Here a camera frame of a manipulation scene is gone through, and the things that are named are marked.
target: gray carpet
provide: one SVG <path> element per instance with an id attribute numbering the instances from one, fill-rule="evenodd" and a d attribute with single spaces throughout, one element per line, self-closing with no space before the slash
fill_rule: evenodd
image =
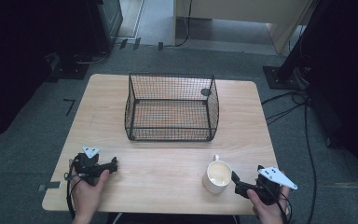
<path id="1" fill-rule="evenodd" d="M 198 49 L 158 51 L 157 47 L 140 46 L 132 50 L 132 46 L 127 46 L 114 48 L 104 61 L 92 64 L 84 80 L 60 79 L 57 83 L 44 83 L 8 130 L 0 134 L 0 223 L 70 223 L 68 213 L 42 208 L 44 192 L 37 188 L 51 178 L 92 74 L 214 74 L 221 79 L 253 81 L 264 101 L 287 92 L 271 90 L 262 69 L 263 65 L 280 66 L 284 59 Z M 71 103 L 63 99 L 76 100 L 68 116 L 65 115 Z M 294 105 L 290 97 L 284 97 L 263 108 L 267 118 Z M 358 160 L 345 148 L 332 149 L 325 145 L 323 127 L 311 107 L 308 108 L 308 125 L 318 184 L 311 223 L 358 223 Z M 304 106 L 268 128 L 280 168 L 298 185 L 298 190 L 290 195 L 292 223 L 306 223 L 313 197 L 313 179 L 305 138 Z M 94 223 L 104 223 L 105 218 L 106 214 L 99 213 Z M 241 217 L 241 223 L 257 222 L 254 216 Z"/>

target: table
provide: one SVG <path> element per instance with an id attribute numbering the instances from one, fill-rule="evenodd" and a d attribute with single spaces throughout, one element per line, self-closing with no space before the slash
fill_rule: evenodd
<path id="1" fill-rule="evenodd" d="M 241 178 L 255 184 L 257 165 L 277 165 L 256 85 L 216 80 L 220 119 L 211 142 L 136 142 L 124 130 L 128 76 L 93 75 L 77 110 L 48 189 L 46 210 L 65 211 L 68 160 L 82 146 L 98 147 L 99 163 L 118 159 L 103 192 L 101 212 L 250 215 L 249 200 L 230 183 L 218 195 L 207 191 L 202 176 L 218 154 Z"/>
<path id="2" fill-rule="evenodd" d="M 191 18 L 266 23 L 272 43 L 281 53 L 299 24 L 307 24 L 313 0 L 192 0 Z M 173 43 L 176 17 L 188 17 L 190 0 L 175 0 Z"/>

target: white tile floor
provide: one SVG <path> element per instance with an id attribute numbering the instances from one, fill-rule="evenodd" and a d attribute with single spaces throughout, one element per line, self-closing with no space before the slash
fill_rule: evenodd
<path id="1" fill-rule="evenodd" d="M 120 0 L 120 3 L 124 21 L 118 41 L 128 38 L 131 42 L 141 37 L 141 44 L 156 46 L 158 42 L 163 42 L 165 46 L 173 44 L 173 0 Z M 297 42 L 300 30 L 301 27 L 298 27 L 292 36 L 290 48 Z M 176 44 L 182 43 L 185 38 L 185 21 L 178 19 Z M 277 55 L 266 24 L 258 22 L 192 19 L 190 37 L 181 47 Z M 289 45 L 282 55 L 288 53 Z"/>

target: wire mesh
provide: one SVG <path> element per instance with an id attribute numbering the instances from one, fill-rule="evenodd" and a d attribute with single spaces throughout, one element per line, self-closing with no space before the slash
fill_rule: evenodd
<path id="1" fill-rule="evenodd" d="M 125 114 L 130 140 L 211 141 L 218 120 L 213 75 L 130 74 Z"/>

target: cup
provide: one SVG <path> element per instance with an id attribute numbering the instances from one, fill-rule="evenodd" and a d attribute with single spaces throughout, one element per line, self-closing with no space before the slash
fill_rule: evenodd
<path id="1" fill-rule="evenodd" d="M 213 161 L 202 177 L 203 186 L 211 193 L 221 193 L 231 181 L 231 173 L 229 165 L 220 161 L 218 155 L 214 155 Z"/>

